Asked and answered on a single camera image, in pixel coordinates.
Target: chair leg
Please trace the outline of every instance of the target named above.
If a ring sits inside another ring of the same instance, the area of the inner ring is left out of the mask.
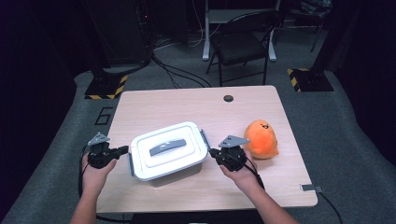
[[[320,32],[321,32],[322,26],[323,26],[323,22],[322,22],[322,23],[320,24],[320,26],[318,27],[317,35],[315,36],[315,41],[314,41],[314,45],[312,46],[311,52],[314,52],[315,45],[316,45],[317,42],[318,42],[318,38],[319,38],[319,35],[320,35]]]
[[[273,39],[272,39],[272,41],[273,41],[273,45],[275,46],[276,45],[276,43],[277,43],[277,39],[279,38],[279,32],[280,32],[280,28],[282,27],[282,22],[280,22],[279,23],[279,25],[276,27],[276,32],[274,31],[273,32]]]
[[[265,57],[264,74],[263,74],[263,76],[262,76],[262,85],[263,85],[263,86],[265,86],[265,79],[267,79],[268,58],[269,58],[269,55],[267,55],[267,57]]]
[[[212,66],[213,60],[215,59],[215,52],[212,54],[212,58],[210,59],[209,66],[206,68],[206,73],[209,73],[210,66]]]
[[[219,85],[222,87],[221,63],[219,62]]]

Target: black chair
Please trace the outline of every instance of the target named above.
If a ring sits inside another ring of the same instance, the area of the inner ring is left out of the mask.
[[[285,20],[285,18],[289,15],[295,19],[296,23],[316,26],[316,31],[315,31],[316,36],[314,43],[311,47],[311,52],[313,52],[315,49],[315,45],[318,42],[318,38],[320,36],[320,32],[322,30],[324,20],[332,10],[332,5],[330,4],[328,7],[315,8],[315,6],[310,6],[307,3],[305,3],[309,1],[289,0],[285,2],[287,3],[284,3],[284,5],[286,4],[288,5],[286,6],[281,5],[283,8],[285,8],[285,10],[283,12],[281,10],[280,17],[282,18],[281,19],[282,22],[279,23],[279,27],[277,27],[277,32],[274,35],[274,45],[277,42],[279,36],[279,30],[283,25],[283,20]]]
[[[206,69],[206,73],[209,72],[212,64],[218,64],[219,85],[221,87],[223,82],[263,73],[262,85],[265,85],[270,35],[278,22],[279,13],[273,8],[241,15],[228,21],[220,32],[210,37],[210,43],[214,52],[211,56],[209,66]],[[262,40],[257,38],[257,34],[263,34]],[[213,63],[215,56],[218,57],[217,63]],[[258,59],[265,59],[263,72],[225,80],[222,79],[222,65],[229,66],[238,63],[246,65],[247,62]]]

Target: gray carpet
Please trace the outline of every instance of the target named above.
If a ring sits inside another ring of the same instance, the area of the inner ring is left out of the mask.
[[[345,223],[396,222],[396,168],[386,161],[356,123],[348,98],[331,72],[326,72],[334,91],[295,92],[288,68],[309,68],[316,59],[325,32],[315,52],[310,53],[314,35],[282,30],[275,46],[277,60],[269,63],[267,85],[277,88],[285,107],[308,173],[315,185],[339,210]],[[206,75],[202,61],[203,42],[188,48],[182,44],[156,49],[164,63],[205,78],[217,87],[217,67]],[[261,62],[247,69],[261,69]],[[120,71],[126,67],[113,68]],[[240,67],[224,73],[238,73]],[[185,78],[174,77],[182,88],[201,88]],[[47,154],[2,223],[67,223],[78,202],[78,157],[82,146],[96,133],[107,134],[110,123],[94,125],[103,107],[114,115],[118,100],[84,100],[92,80],[87,72],[76,77],[75,101]],[[259,85],[260,77],[226,83],[226,86]],[[170,77],[155,63],[128,76],[126,91],[173,89]],[[338,223],[337,216],[320,196],[310,208],[287,208],[301,223]],[[110,214],[131,218],[131,214]]]

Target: orange plush toy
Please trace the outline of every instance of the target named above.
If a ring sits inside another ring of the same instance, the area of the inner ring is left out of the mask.
[[[256,158],[269,159],[279,154],[275,132],[263,119],[251,122],[244,137],[250,140],[245,146]]]

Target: food storage box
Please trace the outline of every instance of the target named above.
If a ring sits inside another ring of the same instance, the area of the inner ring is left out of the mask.
[[[162,186],[198,173],[209,145],[196,124],[183,122],[137,136],[129,159],[132,174]]]

